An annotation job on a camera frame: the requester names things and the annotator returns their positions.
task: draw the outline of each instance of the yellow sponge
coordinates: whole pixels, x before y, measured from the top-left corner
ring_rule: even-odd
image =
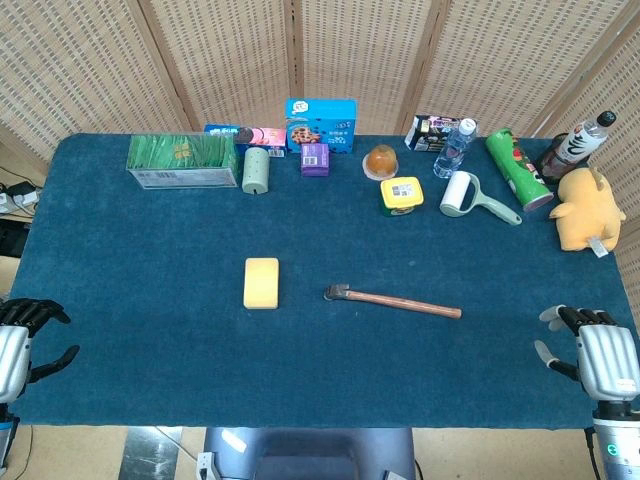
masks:
[[[278,308],[277,258],[247,258],[244,264],[245,308]]]

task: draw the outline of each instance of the floor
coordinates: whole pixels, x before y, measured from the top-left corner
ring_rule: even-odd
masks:
[[[0,294],[19,261],[0,257]],[[120,474],[127,427],[21,426],[8,459],[8,480],[134,480]],[[183,448],[197,456],[203,428],[183,428]],[[593,478],[581,430],[415,429],[425,479]],[[195,478],[194,460],[178,452],[175,479]]]

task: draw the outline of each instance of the wooden hammer handle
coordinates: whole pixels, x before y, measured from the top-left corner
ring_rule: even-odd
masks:
[[[441,315],[449,318],[460,318],[462,310],[459,308],[442,307],[431,303],[416,302],[406,298],[387,297],[386,295],[375,295],[373,293],[362,293],[348,290],[346,297],[348,300],[357,300],[359,302],[378,303],[388,307],[403,308],[405,310],[413,310],[422,313],[432,313],[433,315]]]

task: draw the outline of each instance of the green box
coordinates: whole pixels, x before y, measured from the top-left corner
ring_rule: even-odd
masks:
[[[233,135],[132,135],[127,170],[142,188],[237,187]]]

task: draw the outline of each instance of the pringles can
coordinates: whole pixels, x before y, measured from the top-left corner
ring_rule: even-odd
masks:
[[[535,210],[553,199],[553,193],[520,148],[511,130],[503,128],[492,133],[485,145],[525,212]]]

